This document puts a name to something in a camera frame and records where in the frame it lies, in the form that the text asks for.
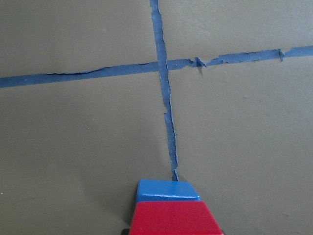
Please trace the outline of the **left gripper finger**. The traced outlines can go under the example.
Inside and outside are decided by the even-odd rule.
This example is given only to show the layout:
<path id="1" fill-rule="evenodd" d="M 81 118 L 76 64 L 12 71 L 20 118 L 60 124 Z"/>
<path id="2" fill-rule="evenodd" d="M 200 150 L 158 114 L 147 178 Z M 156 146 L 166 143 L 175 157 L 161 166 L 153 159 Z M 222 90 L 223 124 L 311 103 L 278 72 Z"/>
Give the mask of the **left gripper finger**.
<path id="1" fill-rule="evenodd" d="M 121 235 L 128 235 L 129 231 L 130 231 L 130 229 L 123 229 L 121 232 Z"/>

